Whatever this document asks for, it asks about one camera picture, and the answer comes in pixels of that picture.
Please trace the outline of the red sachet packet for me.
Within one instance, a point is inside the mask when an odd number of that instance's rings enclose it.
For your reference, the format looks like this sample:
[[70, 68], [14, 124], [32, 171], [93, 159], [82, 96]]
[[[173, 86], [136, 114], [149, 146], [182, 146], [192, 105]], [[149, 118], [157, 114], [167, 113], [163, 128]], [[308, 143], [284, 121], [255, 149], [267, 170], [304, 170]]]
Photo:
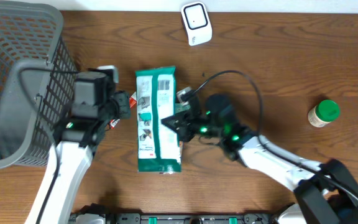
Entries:
[[129, 95], [126, 91], [119, 91], [114, 94], [114, 99], [119, 106], [119, 114], [110, 121], [110, 128], [114, 129], [117, 123], [122, 119], [129, 119], [131, 117], [131, 108], [137, 103], [136, 92]]

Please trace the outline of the green white sponge package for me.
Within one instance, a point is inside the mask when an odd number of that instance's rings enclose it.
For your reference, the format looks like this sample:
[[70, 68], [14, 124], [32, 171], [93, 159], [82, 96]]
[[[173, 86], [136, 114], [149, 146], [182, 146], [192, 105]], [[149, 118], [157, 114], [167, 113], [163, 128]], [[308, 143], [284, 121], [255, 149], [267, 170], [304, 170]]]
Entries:
[[135, 73], [139, 172], [181, 172], [177, 134], [162, 124], [175, 114], [175, 70], [170, 66]]

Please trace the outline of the green-lidded white jar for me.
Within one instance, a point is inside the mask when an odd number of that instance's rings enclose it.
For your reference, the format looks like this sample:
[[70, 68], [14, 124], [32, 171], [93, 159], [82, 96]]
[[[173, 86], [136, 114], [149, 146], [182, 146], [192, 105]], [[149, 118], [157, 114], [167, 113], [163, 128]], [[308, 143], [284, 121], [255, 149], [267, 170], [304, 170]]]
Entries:
[[341, 109], [335, 101], [323, 100], [309, 110], [307, 118], [312, 126], [322, 128], [337, 120], [340, 114]]

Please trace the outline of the mint green wipes packet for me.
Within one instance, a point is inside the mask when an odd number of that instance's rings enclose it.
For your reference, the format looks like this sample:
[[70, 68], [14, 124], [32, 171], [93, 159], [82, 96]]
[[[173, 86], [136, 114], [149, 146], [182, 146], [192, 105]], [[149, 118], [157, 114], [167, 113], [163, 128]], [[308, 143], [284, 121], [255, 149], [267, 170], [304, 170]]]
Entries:
[[186, 111], [190, 109], [190, 105], [182, 105], [181, 103], [175, 104], [175, 114], [180, 113], [182, 111]]

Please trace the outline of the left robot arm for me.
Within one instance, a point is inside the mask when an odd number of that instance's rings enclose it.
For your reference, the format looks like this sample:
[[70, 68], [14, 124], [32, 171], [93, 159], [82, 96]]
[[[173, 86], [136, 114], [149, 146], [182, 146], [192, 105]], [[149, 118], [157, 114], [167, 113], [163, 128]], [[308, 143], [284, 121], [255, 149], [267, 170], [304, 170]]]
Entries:
[[73, 101], [53, 127], [47, 168], [26, 223], [68, 223], [106, 126], [131, 116], [128, 93], [116, 90], [119, 72], [114, 65], [75, 76]]

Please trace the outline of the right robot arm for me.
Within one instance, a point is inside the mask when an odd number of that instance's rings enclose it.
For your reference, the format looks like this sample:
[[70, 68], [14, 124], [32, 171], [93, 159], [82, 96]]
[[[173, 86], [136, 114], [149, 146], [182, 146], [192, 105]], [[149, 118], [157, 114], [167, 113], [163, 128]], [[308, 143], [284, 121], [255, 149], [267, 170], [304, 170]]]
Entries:
[[336, 159], [311, 161], [273, 144], [241, 124], [225, 95], [206, 100], [200, 110], [197, 97], [189, 109], [161, 120], [183, 142], [195, 136], [219, 138], [218, 146], [232, 161], [257, 170], [293, 192], [296, 203], [274, 217], [275, 223], [358, 223], [358, 183]]

